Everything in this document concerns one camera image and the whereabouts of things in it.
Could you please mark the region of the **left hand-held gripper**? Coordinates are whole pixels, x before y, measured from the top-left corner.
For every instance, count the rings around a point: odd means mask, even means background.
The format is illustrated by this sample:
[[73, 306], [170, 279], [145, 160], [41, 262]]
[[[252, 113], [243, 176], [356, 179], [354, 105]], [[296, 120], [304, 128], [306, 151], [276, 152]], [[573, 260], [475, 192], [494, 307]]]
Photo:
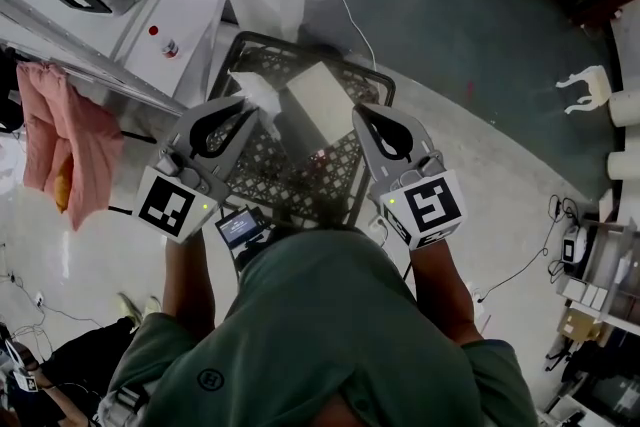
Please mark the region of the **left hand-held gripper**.
[[[169, 147], [145, 167], [133, 216], [183, 243], [194, 235], [230, 195], [227, 178], [259, 120], [257, 109], [246, 110], [243, 97], [220, 97], [189, 109], [173, 128], [173, 148], [177, 151], [207, 151], [200, 163], [211, 173]], [[221, 143], [213, 148], [209, 139], [229, 119], [235, 123]]]

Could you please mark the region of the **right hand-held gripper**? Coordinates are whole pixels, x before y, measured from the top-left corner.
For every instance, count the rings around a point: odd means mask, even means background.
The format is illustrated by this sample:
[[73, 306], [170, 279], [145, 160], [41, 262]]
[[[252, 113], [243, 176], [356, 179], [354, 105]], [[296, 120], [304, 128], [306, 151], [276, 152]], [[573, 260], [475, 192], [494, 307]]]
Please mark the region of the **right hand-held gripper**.
[[[356, 105], [352, 122], [376, 181], [370, 188], [372, 200], [408, 249], [423, 248], [453, 234], [467, 218], [462, 191], [455, 172], [444, 167], [438, 151], [420, 160], [422, 144], [426, 152], [431, 151], [420, 123], [378, 104]], [[387, 161], [415, 160], [420, 161], [386, 177]]]

